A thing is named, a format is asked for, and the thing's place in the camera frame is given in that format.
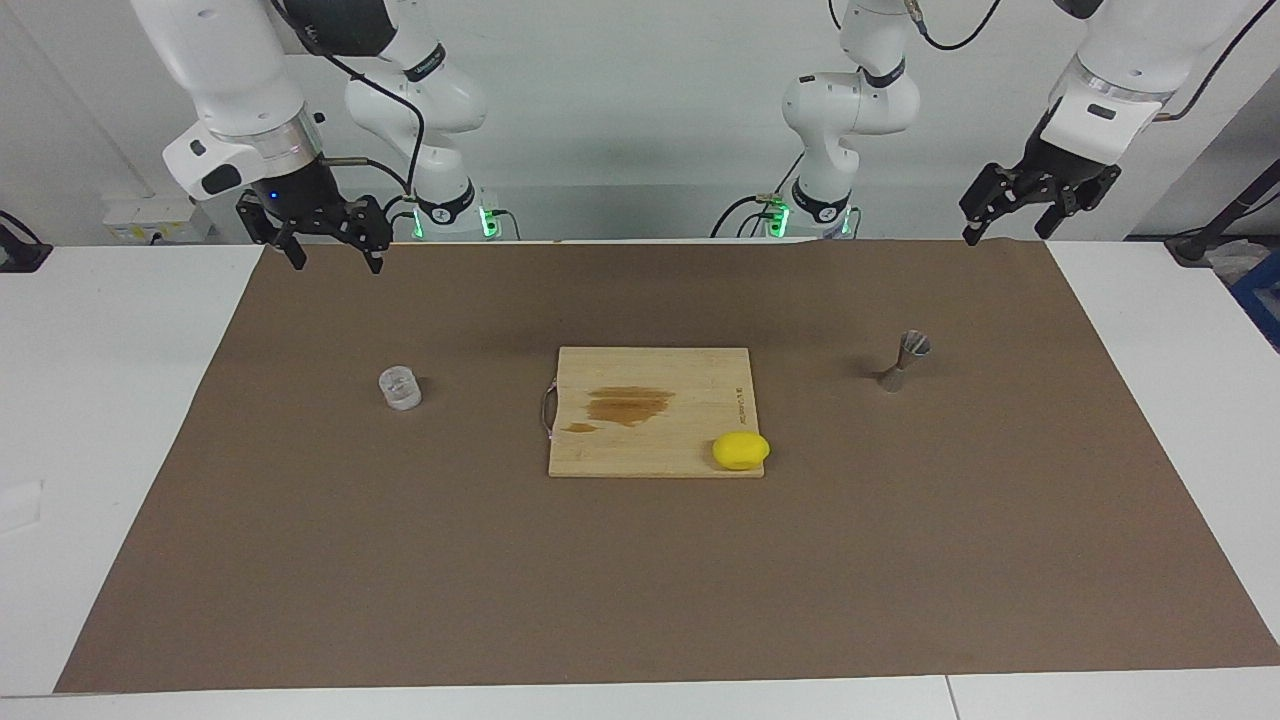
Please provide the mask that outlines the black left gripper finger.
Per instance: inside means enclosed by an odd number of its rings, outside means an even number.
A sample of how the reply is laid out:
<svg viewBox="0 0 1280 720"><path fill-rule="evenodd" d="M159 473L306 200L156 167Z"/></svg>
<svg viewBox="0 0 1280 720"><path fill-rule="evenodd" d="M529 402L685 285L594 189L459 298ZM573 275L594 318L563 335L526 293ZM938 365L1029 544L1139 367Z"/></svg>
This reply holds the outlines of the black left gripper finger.
<svg viewBox="0 0 1280 720"><path fill-rule="evenodd" d="M1038 237L1048 240L1066 219L1080 211L1094 210L1121 173L1121 167L1105 167L1096 177L1075 184L1047 178L1044 188L1050 196L1050 208L1036 223Z"/></svg>
<svg viewBox="0 0 1280 720"><path fill-rule="evenodd" d="M978 245L992 223L1025 206L1036 193L1036 170L988 163L960 197L965 243Z"/></svg>

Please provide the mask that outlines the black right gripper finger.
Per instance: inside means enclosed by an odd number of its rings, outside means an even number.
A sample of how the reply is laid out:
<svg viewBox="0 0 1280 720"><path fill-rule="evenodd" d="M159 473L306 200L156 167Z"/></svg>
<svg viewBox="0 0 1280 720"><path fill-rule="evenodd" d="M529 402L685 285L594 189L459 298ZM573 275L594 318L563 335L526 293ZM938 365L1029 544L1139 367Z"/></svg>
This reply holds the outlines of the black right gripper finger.
<svg viewBox="0 0 1280 720"><path fill-rule="evenodd" d="M294 220L283 220L278 225L255 192L243 192L239 196L237 214L253 243L275 249L288 259L294 270L305 268L307 256L296 237Z"/></svg>
<svg viewBox="0 0 1280 720"><path fill-rule="evenodd" d="M380 274L393 241L385 211L371 195L348 204L348 245L358 250L372 274Z"/></svg>

